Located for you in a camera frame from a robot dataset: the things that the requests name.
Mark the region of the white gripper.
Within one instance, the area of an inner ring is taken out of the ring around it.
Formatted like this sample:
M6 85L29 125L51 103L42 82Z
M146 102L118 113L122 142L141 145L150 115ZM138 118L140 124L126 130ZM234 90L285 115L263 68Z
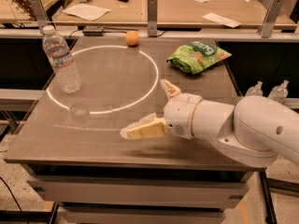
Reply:
M164 106L164 117L155 113L134 122L120 131L124 139L137 140L164 136L168 131L174 136L193 139L192 118L202 102L200 95L181 93L181 89L167 79L160 80L162 89L169 100Z

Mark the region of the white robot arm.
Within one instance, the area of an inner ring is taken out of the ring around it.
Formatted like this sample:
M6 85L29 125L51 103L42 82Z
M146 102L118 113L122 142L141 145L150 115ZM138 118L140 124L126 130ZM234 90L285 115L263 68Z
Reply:
M163 79L168 102L164 115L154 113L121 129L129 140L166 133L203 139L224 156L251 167L267 167L278 155L299 164L299 114L263 96L246 96L236 105L212 102L183 93Z

